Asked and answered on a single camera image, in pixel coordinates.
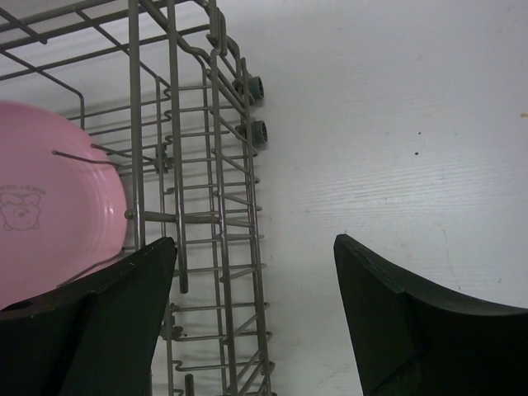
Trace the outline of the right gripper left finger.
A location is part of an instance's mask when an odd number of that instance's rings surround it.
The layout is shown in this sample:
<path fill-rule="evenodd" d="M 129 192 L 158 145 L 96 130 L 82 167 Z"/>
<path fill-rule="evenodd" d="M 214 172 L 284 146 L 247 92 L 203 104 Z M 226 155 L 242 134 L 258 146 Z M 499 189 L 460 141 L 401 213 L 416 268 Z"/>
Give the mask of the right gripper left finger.
<path fill-rule="evenodd" d="M 164 237 L 1 311 L 3 395 L 143 395 L 177 258 Z"/>

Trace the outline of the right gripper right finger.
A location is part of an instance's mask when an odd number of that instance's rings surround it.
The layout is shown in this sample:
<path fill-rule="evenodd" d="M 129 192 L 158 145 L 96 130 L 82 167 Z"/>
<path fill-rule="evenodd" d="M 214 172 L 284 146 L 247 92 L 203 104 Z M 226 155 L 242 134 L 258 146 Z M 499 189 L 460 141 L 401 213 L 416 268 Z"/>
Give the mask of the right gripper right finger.
<path fill-rule="evenodd" d="M 526 394 L 526 309 L 450 290 L 345 234 L 333 251 L 363 394 Z"/>

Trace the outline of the grey wire dish rack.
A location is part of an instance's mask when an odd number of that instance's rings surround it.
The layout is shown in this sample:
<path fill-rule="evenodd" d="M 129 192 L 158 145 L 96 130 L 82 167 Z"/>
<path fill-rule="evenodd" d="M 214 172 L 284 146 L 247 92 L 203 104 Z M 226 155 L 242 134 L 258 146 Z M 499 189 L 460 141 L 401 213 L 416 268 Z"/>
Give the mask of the grey wire dish rack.
<path fill-rule="evenodd" d="M 254 169 L 267 129 L 252 113 L 263 98 L 214 1 L 1 4 L 1 103 L 73 122 L 124 188 L 121 253 L 84 276 L 175 242 L 146 395 L 272 394 Z"/>

